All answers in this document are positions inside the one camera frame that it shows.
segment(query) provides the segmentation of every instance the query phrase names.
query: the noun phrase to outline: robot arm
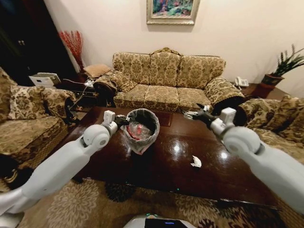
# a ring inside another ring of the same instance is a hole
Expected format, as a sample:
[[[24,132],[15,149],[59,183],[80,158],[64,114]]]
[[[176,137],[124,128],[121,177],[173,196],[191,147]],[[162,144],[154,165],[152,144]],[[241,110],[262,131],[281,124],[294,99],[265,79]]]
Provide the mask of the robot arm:
[[[68,142],[42,162],[23,186],[0,195],[0,218],[4,213],[23,212],[44,196],[61,189],[89,162],[96,151],[108,144],[111,136],[122,125],[128,125],[125,118],[106,111],[101,125],[88,127],[82,136]]]
[[[304,166],[287,153],[262,142],[249,128],[236,127],[235,113],[234,109],[226,108],[217,118],[201,109],[187,112],[185,117],[203,121],[230,153],[250,166],[256,177],[290,207],[304,214]]]

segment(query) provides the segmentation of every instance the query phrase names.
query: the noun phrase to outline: trash can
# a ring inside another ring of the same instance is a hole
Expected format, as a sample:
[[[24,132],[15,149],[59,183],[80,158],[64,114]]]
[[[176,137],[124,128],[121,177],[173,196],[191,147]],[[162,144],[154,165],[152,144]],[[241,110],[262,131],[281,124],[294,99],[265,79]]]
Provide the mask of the trash can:
[[[142,155],[153,144],[160,132],[157,116],[148,109],[135,109],[128,113],[129,125],[123,132],[132,151]]]

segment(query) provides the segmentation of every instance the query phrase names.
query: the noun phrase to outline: sofa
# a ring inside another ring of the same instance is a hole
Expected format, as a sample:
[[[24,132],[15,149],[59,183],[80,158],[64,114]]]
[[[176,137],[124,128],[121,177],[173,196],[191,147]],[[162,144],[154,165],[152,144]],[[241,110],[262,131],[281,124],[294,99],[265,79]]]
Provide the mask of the sofa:
[[[66,90],[18,86],[0,67],[0,191],[24,184],[67,135],[74,117],[67,106],[75,100]],[[16,103],[24,109],[12,112]]]
[[[304,98],[285,95],[281,101],[248,100],[238,107],[235,124],[252,129],[262,141],[304,164]],[[286,225],[304,227],[304,217],[276,198]]]
[[[121,108],[196,111],[210,105],[214,114],[237,107],[244,95],[221,77],[226,62],[217,56],[187,56],[169,48],[151,54],[120,52],[113,56],[114,70],[96,80],[94,87]],[[123,73],[136,86],[128,92],[104,78]]]

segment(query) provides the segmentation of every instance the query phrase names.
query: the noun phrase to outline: white wall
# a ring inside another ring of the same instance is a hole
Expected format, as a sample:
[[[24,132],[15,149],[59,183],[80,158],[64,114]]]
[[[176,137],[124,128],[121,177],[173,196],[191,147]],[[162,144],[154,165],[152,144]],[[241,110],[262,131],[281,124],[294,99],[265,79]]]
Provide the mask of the white wall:
[[[218,55],[224,76],[259,83],[276,56],[294,43],[304,47],[302,0],[201,0],[196,24],[146,25],[146,0],[45,0],[58,30],[84,36],[87,65],[112,65],[114,52],[150,53],[170,47],[182,54]],[[278,87],[304,97],[304,66]]]

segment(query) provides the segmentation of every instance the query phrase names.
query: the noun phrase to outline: painting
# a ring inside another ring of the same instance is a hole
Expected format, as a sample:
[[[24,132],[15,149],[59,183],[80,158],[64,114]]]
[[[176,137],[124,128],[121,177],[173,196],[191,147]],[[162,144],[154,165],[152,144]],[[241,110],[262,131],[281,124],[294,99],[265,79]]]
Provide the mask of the painting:
[[[194,25],[200,0],[147,0],[147,24]]]

